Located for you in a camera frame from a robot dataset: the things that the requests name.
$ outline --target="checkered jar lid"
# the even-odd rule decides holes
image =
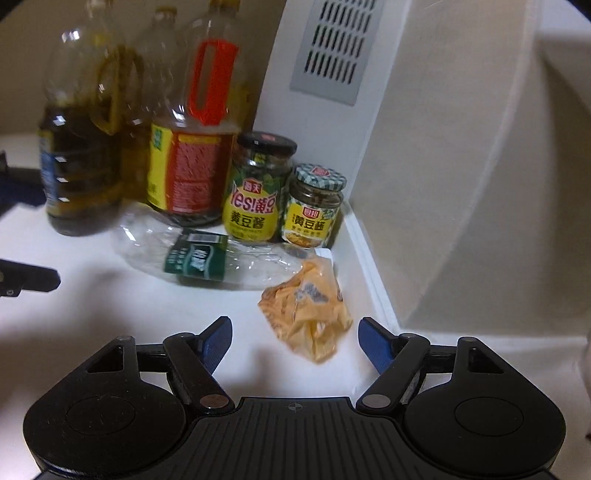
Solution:
[[[295,168],[295,177],[302,183],[321,190],[338,192],[345,188],[347,179],[344,175],[312,163],[303,163]]]

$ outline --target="gray vent grille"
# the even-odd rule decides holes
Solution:
[[[316,0],[290,88],[354,105],[383,3],[384,0]]]

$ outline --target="soybean paste jar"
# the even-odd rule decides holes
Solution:
[[[223,208],[228,234],[245,242],[276,239],[296,149],[293,140],[279,135],[238,135]]]
[[[347,179],[332,168],[304,163],[290,181],[281,236],[303,248],[325,247],[343,202]]]

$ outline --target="red bottle handle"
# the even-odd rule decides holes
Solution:
[[[197,94],[207,47],[214,47],[216,54],[207,82],[205,103],[200,109],[197,107]],[[219,125],[226,115],[226,101],[237,53],[238,47],[226,40],[206,40],[199,45],[189,93],[189,113],[203,125]]]

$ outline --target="black jar lid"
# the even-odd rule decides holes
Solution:
[[[291,157],[297,150],[293,140],[267,132],[244,132],[238,135],[236,142],[241,147],[274,157]]]

